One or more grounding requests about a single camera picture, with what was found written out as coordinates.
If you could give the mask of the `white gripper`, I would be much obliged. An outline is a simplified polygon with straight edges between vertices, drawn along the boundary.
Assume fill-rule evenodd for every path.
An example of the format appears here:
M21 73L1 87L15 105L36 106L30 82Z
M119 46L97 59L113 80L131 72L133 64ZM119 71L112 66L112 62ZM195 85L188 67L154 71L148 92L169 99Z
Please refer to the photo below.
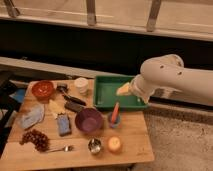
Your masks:
M136 75L132 81L125 83L116 91L117 96L136 95L139 103L148 103L154 93L155 86L147 82L141 75Z

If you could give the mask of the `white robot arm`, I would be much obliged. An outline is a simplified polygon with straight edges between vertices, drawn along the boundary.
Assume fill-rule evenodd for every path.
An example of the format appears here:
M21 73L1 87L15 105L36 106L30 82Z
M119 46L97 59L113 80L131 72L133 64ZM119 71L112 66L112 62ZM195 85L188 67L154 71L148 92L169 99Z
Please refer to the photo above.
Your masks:
M168 54L145 60L140 73L119 87L117 96L135 95L149 102L155 90L169 87L213 105L213 70L184 67L182 58Z

